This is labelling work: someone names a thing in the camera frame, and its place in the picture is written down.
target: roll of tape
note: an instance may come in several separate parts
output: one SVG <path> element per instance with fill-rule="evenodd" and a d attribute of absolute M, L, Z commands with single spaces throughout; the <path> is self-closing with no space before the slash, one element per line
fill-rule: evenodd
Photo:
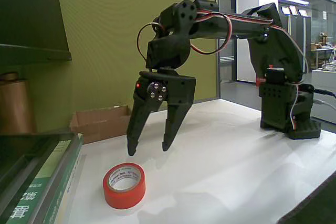
<path fill-rule="evenodd" d="M 103 179 L 106 202 L 113 208 L 127 209 L 141 201 L 146 191 L 145 173 L 134 163 L 110 169 Z"/>

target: green wall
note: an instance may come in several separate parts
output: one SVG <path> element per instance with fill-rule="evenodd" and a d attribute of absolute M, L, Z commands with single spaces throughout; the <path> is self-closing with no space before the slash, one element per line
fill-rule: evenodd
<path fill-rule="evenodd" d="M 144 61 L 136 50 L 139 29 L 181 0 L 60 0 L 72 62 L 22 67 L 29 79 L 39 131 L 69 125 L 75 110 L 133 104 Z M 146 52 L 154 33 L 141 37 Z M 213 40 L 198 46 L 212 50 Z M 197 78 L 195 99 L 216 97 L 216 57 L 191 53 L 178 72 Z"/>

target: desk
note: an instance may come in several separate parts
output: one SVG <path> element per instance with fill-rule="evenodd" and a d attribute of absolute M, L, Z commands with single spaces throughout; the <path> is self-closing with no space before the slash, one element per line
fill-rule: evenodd
<path fill-rule="evenodd" d="M 329 90 L 336 93 L 336 72 L 313 70 L 311 84 L 317 89 Z M 314 94 L 315 99 L 323 100 L 336 106 L 336 99 L 329 95 Z M 314 104 L 311 116 L 336 124 L 336 111 L 326 105 Z"/>
<path fill-rule="evenodd" d="M 319 68 L 319 52 L 326 52 L 327 51 L 331 51 L 332 53 L 334 52 L 334 48 L 322 48 L 322 49 L 315 49 L 315 50 L 311 50 L 311 52 L 316 52 L 316 69 Z"/>
<path fill-rule="evenodd" d="M 260 111 L 224 100 L 195 104 L 162 152 L 166 111 L 151 114 L 136 154 L 126 136 L 85 145 L 69 223 L 275 223 L 336 170 L 336 134 L 290 140 L 259 128 Z M 141 165 L 143 200 L 105 202 L 102 179 L 122 162 Z"/>

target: shelf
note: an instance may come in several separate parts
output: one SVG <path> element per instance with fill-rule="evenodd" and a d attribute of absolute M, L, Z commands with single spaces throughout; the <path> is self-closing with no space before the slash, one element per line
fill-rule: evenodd
<path fill-rule="evenodd" d="M 71 60 L 71 53 L 65 50 L 24 47 L 0 44 L 0 62 L 5 65 L 26 65 Z"/>

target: chinese character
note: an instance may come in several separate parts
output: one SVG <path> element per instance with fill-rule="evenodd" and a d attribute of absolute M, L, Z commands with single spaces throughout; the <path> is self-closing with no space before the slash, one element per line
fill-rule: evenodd
<path fill-rule="evenodd" d="M 30 193 L 27 193 L 27 195 L 24 199 L 25 200 L 33 200 L 33 199 L 35 199 L 36 194 L 37 194 L 36 191 L 32 191 Z"/>
<path fill-rule="evenodd" d="M 29 209 L 29 206 L 17 206 L 12 215 L 11 215 L 11 219 L 14 219 L 14 218 L 23 218 L 25 216 L 25 212 L 27 212 Z"/>

